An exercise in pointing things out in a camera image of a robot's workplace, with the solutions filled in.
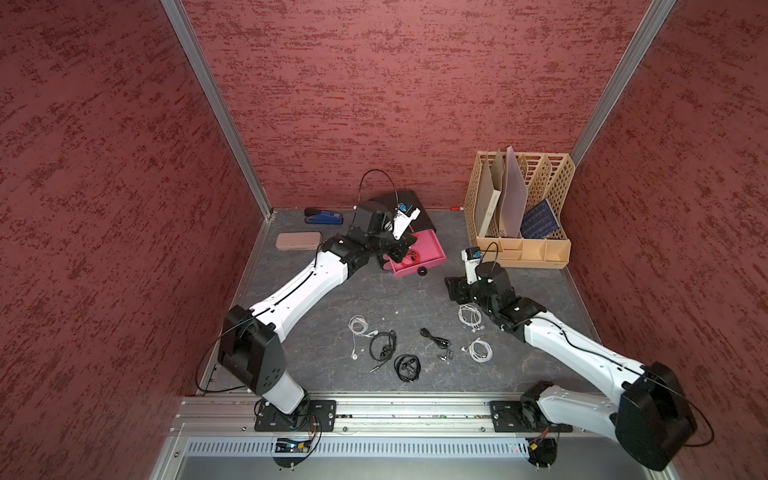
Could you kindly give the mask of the black pink drawer cabinet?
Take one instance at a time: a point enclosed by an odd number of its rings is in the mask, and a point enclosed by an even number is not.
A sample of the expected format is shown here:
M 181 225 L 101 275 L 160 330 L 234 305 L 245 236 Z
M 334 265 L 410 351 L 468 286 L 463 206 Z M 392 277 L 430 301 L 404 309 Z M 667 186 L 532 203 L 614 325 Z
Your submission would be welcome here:
M 420 263 L 410 268 L 402 268 L 400 263 L 389 261 L 386 264 L 378 263 L 379 267 L 391 272 L 395 278 L 413 274 L 425 276 L 429 269 L 442 265 L 447 257 L 437 238 L 437 228 L 416 193 L 413 190 L 403 190 L 399 193 L 399 199 L 401 203 L 415 205 L 421 210 L 419 217 L 410 225 L 410 231 L 417 236 L 417 241 L 411 249 L 419 252 Z

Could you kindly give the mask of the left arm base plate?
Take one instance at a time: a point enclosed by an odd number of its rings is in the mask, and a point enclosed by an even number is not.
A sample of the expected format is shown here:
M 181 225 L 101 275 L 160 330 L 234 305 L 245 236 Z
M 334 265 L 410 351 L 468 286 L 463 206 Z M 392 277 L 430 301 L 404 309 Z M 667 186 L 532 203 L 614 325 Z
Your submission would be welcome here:
M 332 432 L 337 412 L 334 400 L 305 399 L 290 414 L 274 404 L 260 400 L 254 406 L 256 432 L 322 433 Z

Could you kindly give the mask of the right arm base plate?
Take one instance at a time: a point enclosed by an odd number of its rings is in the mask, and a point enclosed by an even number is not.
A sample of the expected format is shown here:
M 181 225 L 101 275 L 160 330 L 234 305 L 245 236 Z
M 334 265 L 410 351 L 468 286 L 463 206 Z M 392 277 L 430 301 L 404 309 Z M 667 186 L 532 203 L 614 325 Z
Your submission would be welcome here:
M 496 433 L 571 433 L 573 427 L 546 419 L 535 402 L 491 401 L 490 418 Z

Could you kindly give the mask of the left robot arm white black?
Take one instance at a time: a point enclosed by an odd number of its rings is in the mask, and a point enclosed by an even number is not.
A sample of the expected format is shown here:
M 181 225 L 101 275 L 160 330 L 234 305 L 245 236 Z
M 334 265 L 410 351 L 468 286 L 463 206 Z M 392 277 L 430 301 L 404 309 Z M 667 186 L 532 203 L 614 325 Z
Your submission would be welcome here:
M 306 393 L 287 372 L 282 343 L 325 295 L 371 259 L 402 261 L 417 241 L 411 226 L 420 215 L 414 204 L 359 204 L 348 231 L 325 240 L 284 286 L 250 307 L 235 305 L 227 312 L 213 343 L 218 364 L 280 412 L 294 413 Z

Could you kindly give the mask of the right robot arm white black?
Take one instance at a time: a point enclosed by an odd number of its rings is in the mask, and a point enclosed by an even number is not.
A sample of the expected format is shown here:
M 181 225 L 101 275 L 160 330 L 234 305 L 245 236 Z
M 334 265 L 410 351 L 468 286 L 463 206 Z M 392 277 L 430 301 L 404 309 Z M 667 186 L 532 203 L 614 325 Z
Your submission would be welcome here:
M 540 381 L 525 391 L 514 417 L 542 440 L 570 426 L 617 442 L 640 465 L 664 470 L 694 447 L 702 411 L 666 365 L 645 365 L 582 335 L 540 303 L 518 295 L 507 272 L 479 263 L 471 275 L 444 280 L 449 298 L 484 312 L 501 331 L 559 360 L 597 389 L 584 394 Z

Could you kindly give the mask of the red earphones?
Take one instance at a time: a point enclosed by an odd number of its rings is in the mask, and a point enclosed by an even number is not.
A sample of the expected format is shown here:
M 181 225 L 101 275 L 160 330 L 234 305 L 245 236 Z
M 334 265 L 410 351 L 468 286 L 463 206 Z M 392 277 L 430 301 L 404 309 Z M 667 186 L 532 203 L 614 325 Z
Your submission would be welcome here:
M 420 263 L 420 255 L 419 252 L 416 250 L 409 250 L 405 257 L 403 258 L 402 262 L 400 263 L 402 268 L 410 268 L 414 265 L 418 265 Z

